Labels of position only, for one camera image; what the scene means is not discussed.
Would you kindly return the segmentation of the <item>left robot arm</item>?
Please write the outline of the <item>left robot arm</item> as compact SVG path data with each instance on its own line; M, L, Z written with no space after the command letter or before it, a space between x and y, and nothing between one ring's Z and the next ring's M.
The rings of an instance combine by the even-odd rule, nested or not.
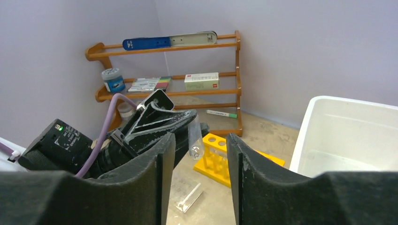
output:
M100 148L86 178L97 178L144 154L164 135L175 135L175 165L189 152L194 159L203 156L201 139L209 126L198 121L196 110L168 110L156 103L136 112L122 127L107 133L107 144ZM62 120L54 120L26 149L1 141L3 171L56 171L77 174L92 153L93 140Z

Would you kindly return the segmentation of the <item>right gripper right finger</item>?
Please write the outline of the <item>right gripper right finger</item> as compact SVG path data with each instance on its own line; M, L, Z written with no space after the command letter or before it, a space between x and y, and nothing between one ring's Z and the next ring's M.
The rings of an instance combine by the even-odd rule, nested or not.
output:
M396 172L292 172L226 138L235 221L238 225L395 225Z

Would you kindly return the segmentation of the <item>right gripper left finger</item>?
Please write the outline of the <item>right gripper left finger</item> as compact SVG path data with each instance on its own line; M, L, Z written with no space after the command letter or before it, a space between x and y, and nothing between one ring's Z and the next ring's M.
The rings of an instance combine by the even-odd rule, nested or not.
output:
M65 171L1 172L3 225L164 225L175 136L97 179Z

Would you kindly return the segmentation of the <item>clear glass test tube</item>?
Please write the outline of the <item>clear glass test tube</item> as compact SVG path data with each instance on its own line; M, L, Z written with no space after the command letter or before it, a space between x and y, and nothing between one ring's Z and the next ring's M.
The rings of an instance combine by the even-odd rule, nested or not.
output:
M202 140L200 122L197 119L194 119L188 125L188 147L188 153L192 159L200 160L203 157L205 148Z

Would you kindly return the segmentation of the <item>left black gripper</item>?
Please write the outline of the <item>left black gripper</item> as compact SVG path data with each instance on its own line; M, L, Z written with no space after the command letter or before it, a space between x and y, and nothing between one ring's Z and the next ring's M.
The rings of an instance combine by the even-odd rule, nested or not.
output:
M122 166L147 152L161 138L175 135L175 160L177 166L188 152L188 125L199 120L198 112L190 110L164 110L150 104L144 111L136 112L123 126L106 134L109 143L99 152L99 174ZM210 132L209 125L200 122L202 137Z

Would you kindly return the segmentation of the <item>yellow test tube rack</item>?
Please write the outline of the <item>yellow test tube rack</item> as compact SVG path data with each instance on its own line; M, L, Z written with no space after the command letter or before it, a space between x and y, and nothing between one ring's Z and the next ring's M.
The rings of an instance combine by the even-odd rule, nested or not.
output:
M226 139L209 133L203 137L202 141L205 154L194 165L193 170L220 184L231 187Z

